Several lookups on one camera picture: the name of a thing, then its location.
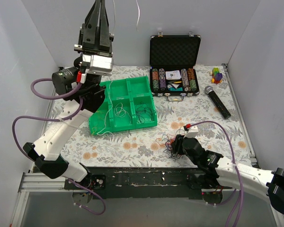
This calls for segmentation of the green compartment tray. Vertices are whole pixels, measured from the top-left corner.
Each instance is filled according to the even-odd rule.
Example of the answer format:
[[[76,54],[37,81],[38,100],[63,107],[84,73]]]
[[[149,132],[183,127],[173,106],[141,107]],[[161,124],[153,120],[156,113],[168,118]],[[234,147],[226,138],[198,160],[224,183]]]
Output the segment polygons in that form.
[[[157,112],[146,76],[103,81],[105,100],[89,119],[92,135],[157,126]]]

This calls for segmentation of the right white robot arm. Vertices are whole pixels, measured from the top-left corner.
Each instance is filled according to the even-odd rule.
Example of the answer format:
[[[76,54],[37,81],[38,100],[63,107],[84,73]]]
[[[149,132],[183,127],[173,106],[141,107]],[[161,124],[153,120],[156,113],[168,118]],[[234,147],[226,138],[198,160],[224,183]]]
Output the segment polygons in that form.
[[[204,172],[204,182],[208,187],[243,189],[284,214],[284,169],[272,171],[234,164],[222,154],[205,150],[197,139],[183,135],[177,135],[171,147],[174,154],[185,155]]]

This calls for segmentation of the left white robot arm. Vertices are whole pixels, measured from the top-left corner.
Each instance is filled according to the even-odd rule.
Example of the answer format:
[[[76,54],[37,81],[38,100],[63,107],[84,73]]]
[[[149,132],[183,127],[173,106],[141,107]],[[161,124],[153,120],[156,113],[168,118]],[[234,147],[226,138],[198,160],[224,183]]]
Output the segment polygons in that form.
[[[39,139],[23,146],[24,152],[49,178],[70,178],[81,189],[91,185],[91,173],[83,164],[65,160],[61,151],[105,100],[105,86],[100,82],[103,76],[112,74],[113,40],[106,2],[97,0],[80,27],[78,43],[74,46],[80,56],[74,61],[74,66],[31,84],[36,96],[47,100],[63,99],[66,104],[62,113],[50,120],[52,124]]]

